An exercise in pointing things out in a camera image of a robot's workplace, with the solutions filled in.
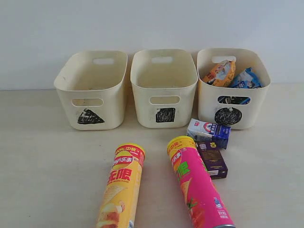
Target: table surface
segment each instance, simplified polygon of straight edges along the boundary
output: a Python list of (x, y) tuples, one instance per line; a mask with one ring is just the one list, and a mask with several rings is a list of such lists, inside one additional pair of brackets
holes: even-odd
[[(192, 227), (166, 154), (186, 126), (141, 126), (129, 97), (121, 126), (78, 131), (55, 90), (0, 92), (0, 227), (95, 227), (114, 151), (127, 142), (147, 153), (135, 227)], [(214, 183), (237, 228), (303, 226), (303, 100), (304, 84), (272, 85), (255, 126), (232, 131), (228, 176)]]

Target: small carton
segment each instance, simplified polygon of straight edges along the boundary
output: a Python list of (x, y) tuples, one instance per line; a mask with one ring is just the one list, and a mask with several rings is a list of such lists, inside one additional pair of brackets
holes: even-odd
[(215, 142), (198, 142), (197, 149), (211, 179), (227, 177), (228, 168)]
[(227, 148), (231, 127), (191, 119), (187, 128), (187, 135), (194, 141), (214, 141), (220, 148)]

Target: snack bag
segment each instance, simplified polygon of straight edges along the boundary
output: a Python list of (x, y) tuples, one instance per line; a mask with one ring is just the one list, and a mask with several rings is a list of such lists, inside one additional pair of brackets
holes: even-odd
[(231, 82), (231, 88), (242, 88), (242, 89), (257, 89), (262, 88), (258, 77), (253, 73), (252, 68), (245, 69), (242, 73), (237, 75)]
[(236, 62), (224, 60), (203, 77), (202, 81), (217, 87), (228, 87), (234, 77)]

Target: yellow chip can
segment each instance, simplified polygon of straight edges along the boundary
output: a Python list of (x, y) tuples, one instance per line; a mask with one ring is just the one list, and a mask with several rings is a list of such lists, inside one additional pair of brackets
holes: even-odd
[(137, 144), (120, 145), (99, 210), (96, 228), (133, 228), (145, 152)]

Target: plastic storage bin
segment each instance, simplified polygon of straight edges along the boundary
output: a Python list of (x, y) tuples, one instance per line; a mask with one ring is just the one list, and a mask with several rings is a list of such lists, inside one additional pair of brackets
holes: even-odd
[(184, 50), (137, 52), (131, 83), (138, 122), (149, 128), (186, 125), (191, 118), (197, 81), (192, 56)]
[(85, 51), (68, 60), (54, 85), (72, 127), (106, 130), (123, 122), (127, 59), (120, 51)]
[[(258, 89), (215, 87), (201, 79), (225, 59), (236, 60), (235, 76), (252, 67), (262, 83)], [(254, 125), (263, 100), (271, 83), (270, 77), (259, 56), (246, 49), (216, 48), (201, 50), (197, 58), (199, 74), (199, 119), (205, 122), (230, 125), (233, 129), (246, 129)], [(220, 96), (249, 97), (248, 104), (220, 104)]]

